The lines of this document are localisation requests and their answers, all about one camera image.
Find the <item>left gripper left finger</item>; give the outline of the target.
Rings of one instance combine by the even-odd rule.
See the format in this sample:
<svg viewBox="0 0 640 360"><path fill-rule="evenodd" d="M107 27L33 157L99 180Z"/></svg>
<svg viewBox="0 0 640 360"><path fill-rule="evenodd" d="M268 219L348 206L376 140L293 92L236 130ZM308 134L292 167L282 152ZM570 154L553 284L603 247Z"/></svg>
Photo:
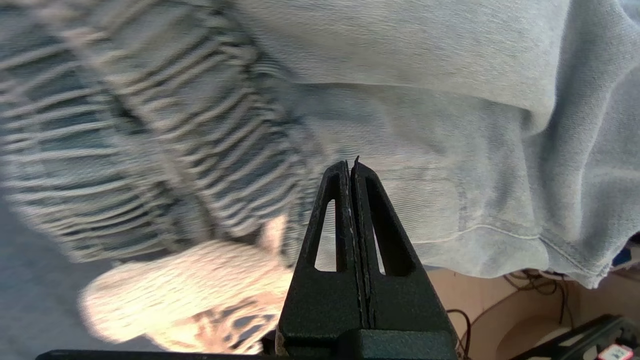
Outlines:
<svg viewBox="0 0 640 360"><path fill-rule="evenodd" d="M334 203L335 271L316 260L329 203ZM346 161L329 166L318 187L278 323L278 350L330 351L345 332L365 326L358 235Z"/></svg>

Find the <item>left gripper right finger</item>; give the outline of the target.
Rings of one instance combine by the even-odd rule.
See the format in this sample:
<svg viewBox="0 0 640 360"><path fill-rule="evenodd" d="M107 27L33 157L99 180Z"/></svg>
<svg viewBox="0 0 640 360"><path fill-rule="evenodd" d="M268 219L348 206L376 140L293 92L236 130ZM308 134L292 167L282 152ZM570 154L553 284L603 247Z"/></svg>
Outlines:
<svg viewBox="0 0 640 360"><path fill-rule="evenodd" d="M378 174L356 159L351 188L366 327L425 334L453 348L450 319Z"/></svg>

